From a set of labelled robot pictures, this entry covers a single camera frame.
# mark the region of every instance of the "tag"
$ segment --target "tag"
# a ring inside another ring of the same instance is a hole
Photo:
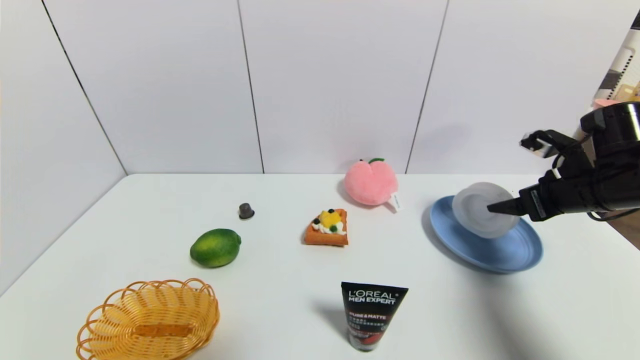
[[[400,198],[398,197],[398,192],[394,192],[391,194],[391,199],[389,199],[389,204],[394,207],[396,212],[402,210],[402,205],[400,205]]]

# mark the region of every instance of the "toy cake slice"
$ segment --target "toy cake slice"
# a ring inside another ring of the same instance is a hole
[[[307,245],[349,245],[347,239],[347,212],[344,209],[323,211],[307,226]]]

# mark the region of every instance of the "peach plush toy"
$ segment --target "peach plush toy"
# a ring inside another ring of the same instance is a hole
[[[384,159],[375,158],[368,163],[360,160],[353,164],[344,177],[344,187],[349,196],[361,204],[377,206],[389,202],[396,211],[400,210],[396,173]]]

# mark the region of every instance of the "yellow fruit topping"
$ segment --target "yellow fruit topping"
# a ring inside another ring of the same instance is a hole
[[[322,224],[322,226],[326,227],[327,229],[331,227],[331,225],[335,225],[340,221],[342,221],[340,214],[338,214],[336,211],[332,213],[329,213],[328,211],[323,211],[320,214],[319,219],[320,219],[320,224]]]

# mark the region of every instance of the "wooden floor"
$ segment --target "wooden floor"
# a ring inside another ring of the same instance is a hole
[[[640,211],[609,222],[615,230],[640,250]]]

